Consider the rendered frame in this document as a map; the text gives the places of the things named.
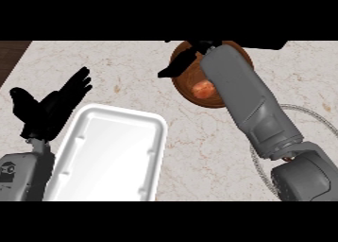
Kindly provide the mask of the brown wooden bowl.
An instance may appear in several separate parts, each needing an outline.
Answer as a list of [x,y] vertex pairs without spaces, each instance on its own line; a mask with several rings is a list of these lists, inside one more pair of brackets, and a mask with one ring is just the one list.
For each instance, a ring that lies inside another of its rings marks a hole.
[[[244,49],[232,42],[232,41],[221,41],[222,44],[229,45],[241,54],[250,68],[253,69],[252,61],[249,58],[249,55],[244,51]],[[168,63],[172,62],[178,54],[191,47],[187,41],[184,41],[179,45],[176,45]],[[193,93],[193,87],[194,85],[206,79],[200,67],[199,67],[199,61],[202,60],[202,54],[199,52],[194,53],[196,59],[190,66],[187,67],[185,71],[176,78],[171,78],[172,85],[178,91],[178,93],[182,95],[182,97],[194,103],[197,106],[216,109],[224,108],[224,103],[221,100],[221,96],[218,92],[215,91],[207,98],[196,98]]]

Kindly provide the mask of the orange sweet potato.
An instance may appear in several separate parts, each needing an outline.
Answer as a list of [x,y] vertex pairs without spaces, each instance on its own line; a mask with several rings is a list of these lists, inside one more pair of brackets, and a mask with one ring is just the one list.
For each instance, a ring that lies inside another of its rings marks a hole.
[[216,95],[216,88],[213,83],[207,79],[203,79],[194,84],[191,93],[197,99],[212,98]]

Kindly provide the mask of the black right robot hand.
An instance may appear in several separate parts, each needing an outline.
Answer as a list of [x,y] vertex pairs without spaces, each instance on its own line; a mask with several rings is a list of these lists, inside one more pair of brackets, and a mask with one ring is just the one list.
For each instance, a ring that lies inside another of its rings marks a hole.
[[196,59],[196,53],[202,55],[206,51],[221,45],[221,41],[188,41],[190,47],[179,52],[168,64],[168,67],[159,71],[157,78],[176,78]]

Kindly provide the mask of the white rectangular tray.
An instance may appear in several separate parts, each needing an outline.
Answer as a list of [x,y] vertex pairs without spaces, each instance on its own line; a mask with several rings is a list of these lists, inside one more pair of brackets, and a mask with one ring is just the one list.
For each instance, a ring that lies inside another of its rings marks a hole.
[[154,200],[166,135],[159,114],[84,106],[67,126],[42,199]]

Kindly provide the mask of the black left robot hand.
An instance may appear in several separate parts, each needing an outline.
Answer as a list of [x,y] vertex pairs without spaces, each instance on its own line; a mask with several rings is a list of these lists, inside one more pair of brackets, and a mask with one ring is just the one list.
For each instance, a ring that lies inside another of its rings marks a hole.
[[51,141],[64,126],[72,110],[91,89],[90,69],[82,67],[66,81],[62,89],[53,91],[41,101],[19,87],[10,89],[13,115],[23,123],[19,136],[23,139]]

